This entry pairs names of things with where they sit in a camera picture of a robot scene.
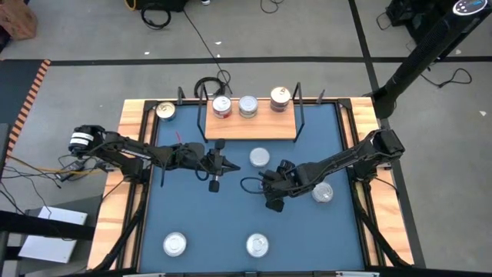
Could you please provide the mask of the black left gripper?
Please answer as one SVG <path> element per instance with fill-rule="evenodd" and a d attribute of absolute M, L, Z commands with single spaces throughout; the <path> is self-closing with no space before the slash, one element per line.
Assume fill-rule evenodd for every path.
<path fill-rule="evenodd" d="M 221 150 L 225 147 L 225 140 L 219 139 L 214 144 L 214 148 L 207 153 L 199 156 L 197 150 L 191 149 L 189 145 L 184 150 L 184 160 L 187 167 L 194 170 L 195 176 L 200 181 L 207 181 L 210 177 L 212 180 L 208 183 L 209 192 L 219 192 L 220 175 L 240 170 L 240 166 L 229 162 L 221 155 Z"/>

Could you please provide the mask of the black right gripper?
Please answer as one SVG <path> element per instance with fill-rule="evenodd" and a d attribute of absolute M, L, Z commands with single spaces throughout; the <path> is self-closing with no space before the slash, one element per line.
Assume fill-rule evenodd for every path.
<path fill-rule="evenodd" d="M 262 188 L 266 198 L 265 206 L 275 212 L 282 212 L 285 197 L 298 197 L 307 193 L 310 187 L 300 180 L 294 163 L 281 160 L 275 171 L 265 171 Z"/>

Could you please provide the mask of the salmon can gold lid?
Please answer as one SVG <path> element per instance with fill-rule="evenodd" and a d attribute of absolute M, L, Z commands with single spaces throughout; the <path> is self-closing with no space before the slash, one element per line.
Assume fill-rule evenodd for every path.
<path fill-rule="evenodd" d="M 271 90 L 271 104 L 277 108 L 286 107 L 291 100 L 291 93 L 285 87 L 276 87 Z"/>
<path fill-rule="evenodd" d="M 176 107 L 172 102 L 161 102 L 157 104 L 155 112 L 160 120 L 169 122 L 176 116 Z"/>

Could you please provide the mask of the blue table mat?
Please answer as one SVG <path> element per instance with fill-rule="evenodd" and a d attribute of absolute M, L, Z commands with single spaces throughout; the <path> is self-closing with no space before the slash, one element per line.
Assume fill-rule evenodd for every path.
<path fill-rule="evenodd" d="M 219 192 L 209 192 L 207 182 L 192 170 L 176 169 L 161 177 L 153 173 L 141 244 L 139 271 L 180 272 L 300 272 L 358 270 L 364 267 L 351 190 L 346 172 L 327 177 L 334 190 L 328 203 L 311 194 L 286 198 L 282 212 L 265 206 L 260 194 L 258 169 L 249 160 L 252 149 L 270 153 L 267 167 L 281 160 L 294 164 L 318 162 L 340 152 L 336 108 L 332 104 L 304 109 L 305 125 L 292 141 L 229 141 L 228 160 L 241 167 L 220 177 Z M 187 247 L 177 257 L 168 256 L 163 241 L 180 232 Z M 269 250 L 262 258 L 251 257 L 247 238 L 261 233 Z"/>

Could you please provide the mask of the black power adapter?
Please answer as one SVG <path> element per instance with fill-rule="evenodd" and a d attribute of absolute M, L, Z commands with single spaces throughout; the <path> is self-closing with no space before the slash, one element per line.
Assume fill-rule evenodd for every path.
<path fill-rule="evenodd" d="M 60 171 L 55 173 L 55 177 L 60 182 L 67 181 L 71 177 L 75 176 L 78 172 L 85 169 L 85 165 L 80 161 L 73 161 L 72 163 L 63 167 Z"/>

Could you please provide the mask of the black floor box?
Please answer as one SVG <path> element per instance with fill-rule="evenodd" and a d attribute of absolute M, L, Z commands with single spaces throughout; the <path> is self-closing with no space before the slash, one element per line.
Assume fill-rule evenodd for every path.
<path fill-rule="evenodd" d="M 126 6 L 134 11 L 141 10 L 147 5 L 153 9 L 182 12 L 189 0 L 123 0 Z"/>

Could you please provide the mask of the white flat box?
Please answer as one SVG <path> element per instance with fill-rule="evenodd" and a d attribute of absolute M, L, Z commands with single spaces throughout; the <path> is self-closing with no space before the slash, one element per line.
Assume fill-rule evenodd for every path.
<path fill-rule="evenodd" d="M 62 222 L 84 225 L 88 214 L 56 207 L 43 206 L 38 214 L 40 219 L 53 219 Z M 49 238 L 28 235 L 19 255 L 22 258 L 39 259 L 49 262 L 68 263 L 75 249 L 74 239 Z"/>

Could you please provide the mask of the black metal beam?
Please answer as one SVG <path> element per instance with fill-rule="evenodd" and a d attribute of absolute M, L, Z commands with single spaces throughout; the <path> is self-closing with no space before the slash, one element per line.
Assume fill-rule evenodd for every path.
<path fill-rule="evenodd" d="M 95 234 L 95 227 L 0 211 L 0 231 L 91 241 Z"/>

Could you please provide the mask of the black tower fan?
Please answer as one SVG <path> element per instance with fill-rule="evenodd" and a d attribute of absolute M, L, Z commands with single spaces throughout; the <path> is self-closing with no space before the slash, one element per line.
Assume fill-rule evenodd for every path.
<path fill-rule="evenodd" d="M 371 93 L 376 117 L 388 118 L 395 110 L 395 102 L 423 71 L 435 62 L 465 29 L 485 13 L 488 0 L 459 0 L 437 21 L 417 43 L 416 48 L 400 64 L 386 84 Z"/>

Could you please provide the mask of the black equipment case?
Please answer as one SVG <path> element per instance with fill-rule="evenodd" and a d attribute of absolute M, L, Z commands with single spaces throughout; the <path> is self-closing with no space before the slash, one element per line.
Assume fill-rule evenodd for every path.
<path fill-rule="evenodd" d="M 391 0 L 385 9 L 394 27 L 404 25 L 411 38 L 419 43 L 457 0 Z"/>

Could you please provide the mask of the black mat orange stripes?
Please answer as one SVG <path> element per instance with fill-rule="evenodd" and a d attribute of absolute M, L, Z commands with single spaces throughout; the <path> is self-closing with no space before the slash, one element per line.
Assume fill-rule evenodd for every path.
<path fill-rule="evenodd" d="M 13 153 L 51 63 L 0 60 L 0 153 Z"/>

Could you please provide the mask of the brown cardboard box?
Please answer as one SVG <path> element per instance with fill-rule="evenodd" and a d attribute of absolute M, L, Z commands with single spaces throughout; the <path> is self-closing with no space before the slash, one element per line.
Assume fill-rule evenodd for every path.
<path fill-rule="evenodd" d="M 23 0 L 0 0 L 0 26 L 14 40 L 26 40 L 37 35 L 38 19 Z"/>

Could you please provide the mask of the wooden shelf black metal frame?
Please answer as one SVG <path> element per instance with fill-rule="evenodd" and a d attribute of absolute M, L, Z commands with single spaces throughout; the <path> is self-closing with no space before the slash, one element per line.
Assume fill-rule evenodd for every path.
<path fill-rule="evenodd" d="M 227 118 L 219 118 L 212 110 L 212 100 L 200 87 L 198 98 L 197 127 L 203 139 L 217 140 L 291 140 L 296 142 L 303 131 L 304 100 L 301 84 L 297 83 L 293 97 L 283 112 L 271 109 L 269 98 L 258 99 L 258 113 L 252 118 L 239 114 L 239 99 L 232 98 L 232 113 Z"/>

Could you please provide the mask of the black metal table frame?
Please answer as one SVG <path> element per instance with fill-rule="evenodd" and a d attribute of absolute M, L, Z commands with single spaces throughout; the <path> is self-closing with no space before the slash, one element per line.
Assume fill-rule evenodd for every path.
<path fill-rule="evenodd" d="M 331 103 L 341 109 L 342 135 L 349 145 L 366 136 L 377 128 L 372 101 L 368 97 L 317 99 L 307 97 L 304 105 Z M 124 102 L 118 132 L 131 139 L 143 139 L 150 142 L 151 132 L 157 128 L 154 105 L 156 99 L 127 99 Z M 408 199 L 404 187 L 402 171 L 397 163 L 383 165 L 377 169 L 377 176 L 369 185 L 356 185 L 363 207 L 373 212 L 374 223 L 389 245 L 405 261 L 417 264 L 420 250 L 410 241 L 413 216 L 403 208 Z M 141 185 L 132 185 L 122 179 L 119 171 L 108 175 L 104 193 L 107 198 L 101 204 L 88 257 L 88 269 L 101 264 L 110 252 L 127 222 L 138 209 L 138 201 L 143 197 Z"/>

